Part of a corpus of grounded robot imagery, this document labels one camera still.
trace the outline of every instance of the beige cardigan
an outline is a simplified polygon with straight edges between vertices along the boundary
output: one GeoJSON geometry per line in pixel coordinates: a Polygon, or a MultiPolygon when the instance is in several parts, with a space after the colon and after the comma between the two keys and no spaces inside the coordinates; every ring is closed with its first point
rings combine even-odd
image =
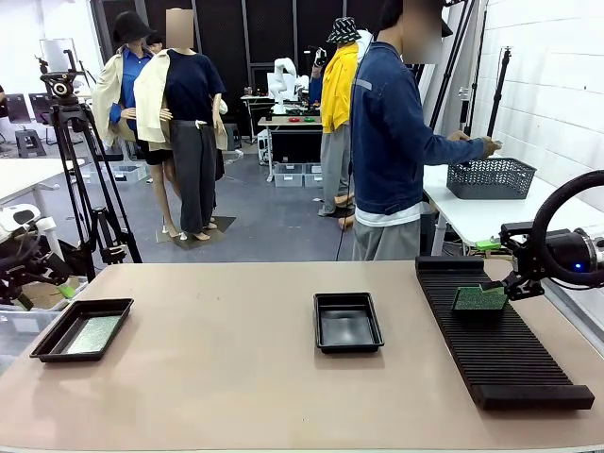
{"type": "Polygon", "coordinates": [[[122,52],[124,46],[109,59],[103,73],[99,77],[94,91],[92,92],[92,115],[96,122],[98,135],[108,146],[112,146],[117,137],[122,137],[129,142],[134,142],[134,132],[128,127],[124,118],[115,125],[109,120],[109,112],[113,104],[120,103],[122,94],[122,77],[124,76],[124,59],[122,52]]]}
{"type": "MultiPolygon", "coordinates": [[[[170,130],[167,122],[159,118],[159,112],[166,107],[163,92],[170,69],[168,49],[156,54],[141,71],[134,82],[136,99],[136,127],[141,140],[149,142],[150,150],[172,149],[170,130]]],[[[221,102],[221,114],[227,112],[227,104],[221,102]]],[[[216,131],[216,146],[227,149],[227,134],[224,130],[216,131]]]]}

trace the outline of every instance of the rectangular black tray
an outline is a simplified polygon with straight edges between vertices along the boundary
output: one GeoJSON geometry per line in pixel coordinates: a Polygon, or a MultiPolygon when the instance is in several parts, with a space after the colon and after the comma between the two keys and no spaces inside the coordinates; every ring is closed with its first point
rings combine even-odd
{"type": "Polygon", "coordinates": [[[459,287],[491,281],[482,259],[420,257],[415,269],[477,406],[487,411],[592,408],[594,394],[571,382],[510,304],[472,315],[452,310],[459,287]]]}
{"type": "Polygon", "coordinates": [[[29,355],[44,362],[100,361],[122,328],[133,299],[78,300],[29,355]]]}
{"type": "Polygon", "coordinates": [[[316,294],[316,344],[322,352],[377,352],[384,346],[369,293],[316,294]]]}

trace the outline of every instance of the basket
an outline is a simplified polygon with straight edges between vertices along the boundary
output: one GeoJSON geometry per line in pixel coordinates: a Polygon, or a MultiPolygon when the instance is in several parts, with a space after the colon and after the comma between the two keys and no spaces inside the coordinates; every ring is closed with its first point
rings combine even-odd
{"type": "Polygon", "coordinates": [[[524,200],[537,170],[517,159],[449,165],[446,187],[463,200],[524,200]]]}

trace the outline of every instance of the black ribbed rack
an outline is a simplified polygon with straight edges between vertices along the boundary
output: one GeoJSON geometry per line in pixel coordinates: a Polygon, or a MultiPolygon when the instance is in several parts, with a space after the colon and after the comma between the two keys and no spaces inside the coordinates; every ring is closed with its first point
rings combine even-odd
{"type": "Polygon", "coordinates": [[[482,259],[420,257],[415,268],[477,406],[484,410],[592,408],[591,391],[571,382],[511,305],[498,311],[452,310],[459,287],[491,281],[482,259]]]}

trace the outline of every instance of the yellow hoodie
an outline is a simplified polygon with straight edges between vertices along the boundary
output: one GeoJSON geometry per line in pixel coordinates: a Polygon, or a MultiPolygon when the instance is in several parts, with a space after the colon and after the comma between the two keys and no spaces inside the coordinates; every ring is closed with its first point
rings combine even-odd
{"type": "Polygon", "coordinates": [[[321,116],[323,131],[330,134],[350,118],[352,80],[357,72],[359,45],[355,42],[336,52],[325,69],[321,116]]]}

